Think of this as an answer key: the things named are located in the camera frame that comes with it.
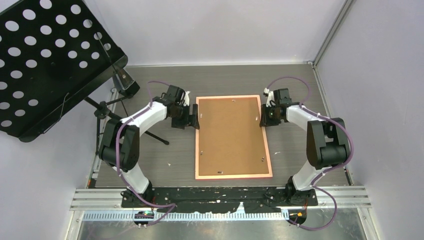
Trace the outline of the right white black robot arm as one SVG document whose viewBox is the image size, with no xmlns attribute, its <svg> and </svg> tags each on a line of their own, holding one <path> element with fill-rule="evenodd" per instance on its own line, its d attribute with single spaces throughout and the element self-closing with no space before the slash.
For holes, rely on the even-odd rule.
<svg viewBox="0 0 424 240">
<path fill-rule="evenodd" d="M 263 94 L 261 127 L 292 123 L 306 132 L 306 162 L 291 176 L 282 199 L 287 204 L 299 205 L 311 197 L 316 183 L 332 168 L 344 164 L 351 153 L 349 139 L 341 118 L 326 118 L 313 113 L 299 102 L 292 101 L 289 90 L 281 88 Z"/>
</svg>

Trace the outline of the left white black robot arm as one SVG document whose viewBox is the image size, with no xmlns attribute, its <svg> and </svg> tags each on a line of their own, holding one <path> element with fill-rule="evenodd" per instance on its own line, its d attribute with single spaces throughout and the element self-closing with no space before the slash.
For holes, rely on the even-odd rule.
<svg viewBox="0 0 424 240">
<path fill-rule="evenodd" d="M 171 127 L 200 129 L 199 105 L 190 102 L 189 91 L 169 85 L 160 96 L 151 97 L 136 113 L 110 119 L 99 146 L 99 158 L 112 167 L 127 191 L 141 207 L 153 202 L 153 185 L 139 166 L 140 138 L 155 124 L 171 119 Z"/>
</svg>

